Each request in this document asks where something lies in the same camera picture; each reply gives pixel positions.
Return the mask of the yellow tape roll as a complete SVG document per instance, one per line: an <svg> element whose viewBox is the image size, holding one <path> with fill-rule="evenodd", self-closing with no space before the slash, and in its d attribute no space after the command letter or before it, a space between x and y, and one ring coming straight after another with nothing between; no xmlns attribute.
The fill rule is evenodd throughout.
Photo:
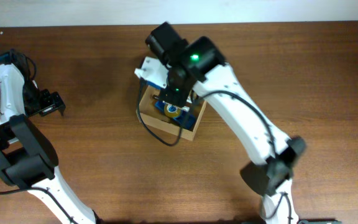
<svg viewBox="0 0 358 224"><path fill-rule="evenodd" d="M163 111L164 111L164 115L169 118L177 118L182 114L181 109L171 104L165 104Z"/></svg>

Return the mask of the blue whiteboard duster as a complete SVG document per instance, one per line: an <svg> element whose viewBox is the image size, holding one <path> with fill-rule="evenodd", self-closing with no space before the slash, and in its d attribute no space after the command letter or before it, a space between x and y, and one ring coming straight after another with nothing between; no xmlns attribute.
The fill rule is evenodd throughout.
<svg viewBox="0 0 358 224"><path fill-rule="evenodd" d="M185 129L191 129L193 127L193 125L196 122L196 118L194 115L190 114L187 118L187 120L185 120L185 117L188 115L188 112L183 111L182 110L182 114L177 117L177 118L169 118L170 120L174 121L177 125L182 125L184 124L184 128Z"/></svg>

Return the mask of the brown cardboard box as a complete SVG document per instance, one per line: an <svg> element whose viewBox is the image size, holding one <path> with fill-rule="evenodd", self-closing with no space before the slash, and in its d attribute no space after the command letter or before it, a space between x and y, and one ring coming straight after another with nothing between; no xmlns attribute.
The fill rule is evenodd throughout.
<svg viewBox="0 0 358 224"><path fill-rule="evenodd" d="M177 135L180 126L159 112L154 106L156 100L152 99L152 95L158 96L161 89L156 89L148 83L145 84L145 92L140 99L139 113L147 126Z"/></svg>

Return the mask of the black whiteboard marker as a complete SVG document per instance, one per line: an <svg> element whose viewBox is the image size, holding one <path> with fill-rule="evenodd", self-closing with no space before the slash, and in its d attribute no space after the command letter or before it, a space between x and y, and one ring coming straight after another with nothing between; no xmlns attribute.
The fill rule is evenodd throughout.
<svg viewBox="0 0 358 224"><path fill-rule="evenodd" d="M171 104L169 103L166 103L165 101L161 100L157 95L152 95L152 99L156 100L156 103L155 103L155 107L160 110L161 112L164 112L165 111L165 106L167 105L168 107L172 107ZM177 110L183 110L183 111L186 111L188 112L189 109L190 109L190 106L191 106L192 102L190 100L190 97L187 98L186 100L186 103L183 107L178 107L178 106L174 106L174 110L173 112L177 111Z"/></svg>

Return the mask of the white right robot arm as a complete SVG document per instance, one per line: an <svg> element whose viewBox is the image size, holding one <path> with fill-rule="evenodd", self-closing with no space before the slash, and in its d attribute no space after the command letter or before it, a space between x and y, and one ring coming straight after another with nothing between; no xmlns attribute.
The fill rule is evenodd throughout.
<svg viewBox="0 0 358 224"><path fill-rule="evenodd" d="M306 149L305 141L276 127L252 101L234 69L213 41L202 36L193 43L167 22L145 40L155 55L136 71L142 84L160 90L158 99L183 108L208 103L244 146L250 162L241 170L243 181L260 195L265 223L298 223L291 187L293 168Z"/></svg>

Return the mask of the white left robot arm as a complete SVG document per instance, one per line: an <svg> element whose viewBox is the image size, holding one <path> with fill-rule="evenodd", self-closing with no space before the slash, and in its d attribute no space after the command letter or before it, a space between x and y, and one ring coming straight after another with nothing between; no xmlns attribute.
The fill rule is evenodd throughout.
<svg viewBox="0 0 358 224"><path fill-rule="evenodd" d="M15 49L0 54L0 179L12 187L0 195L28 192L61 223L101 223L67 184L52 143L30 120L66 108L58 92L38 88L36 74L25 54Z"/></svg>

